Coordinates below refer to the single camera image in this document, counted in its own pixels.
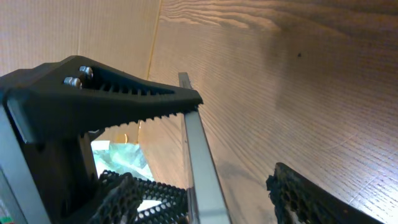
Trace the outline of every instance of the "black textured part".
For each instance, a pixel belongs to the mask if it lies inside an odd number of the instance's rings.
[[[130,173],[105,170],[98,179],[97,196],[64,223],[186,223],[187,191],[142,180]],[[158,206],[137,212],[143,200],[161,200]]]
[[[66,77],[82,78],[82,65],[92,68],[93,79],[82,89],[63,84]],[[82,56],[1,77],[0,98],[29,143],[186,113],[203,103],[195,90],[149,82]]]
[[[99,177],[96,197],[63,223],[121,223],[122,217],[135,220],[142,203],[142,191],[130,173],[104,171]]]
[[[135,223],[183,223],[188,215],[187,191],[171,185],[138,179],[143,200],[162,203],[138,213]]]
[[[282,223],[381,223],[321,189],[287,165],[277,163],[267,190]]]
[[[138,213],[135,224],[169,224],[182,223],[188,215],[187,209],[175,202],[163,202]]]

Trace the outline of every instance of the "wooden surface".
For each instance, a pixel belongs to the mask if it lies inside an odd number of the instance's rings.
[[[284,162],[398,222],[398,12],[393,1],[163,1],[149,79],[188,72],[234,223],[275,223]],[[180,117],[141,124],[154,177],[187,186]]]

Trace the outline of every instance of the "metal frame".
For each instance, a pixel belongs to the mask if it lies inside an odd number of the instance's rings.
[[[187,73],[178,78],[180,87],[192,89]],[[182,123],[182,142],[189,153],[185,162],[192,172],[188,174],[193,186],[188,190],[190,222],[231,223],[199,112],[184,114]]]
[[[6,110],[0,105],[0,171],[2,197],[16,223],[50,223],[42,199],[30,174]]]

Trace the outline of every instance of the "wood grain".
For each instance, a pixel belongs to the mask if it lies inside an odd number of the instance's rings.
[[[393,1],[164,1],[149,79],[178,85],[188,72],[203,97],[235,223],[275,222],[276,162],[396,223],[397,12]],[[139,137],[157,180],[185,176],[179,118]]]

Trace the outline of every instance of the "screw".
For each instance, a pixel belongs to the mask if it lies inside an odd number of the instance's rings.
[[[76,88],[81,88],[81,81],[79,78],[66,77],[63,81],[63,84],[71,85]]]
[[[88,66],[80,66],[79,71],[84,72],[85,77],[89,80],[94,76],[93,70]]]

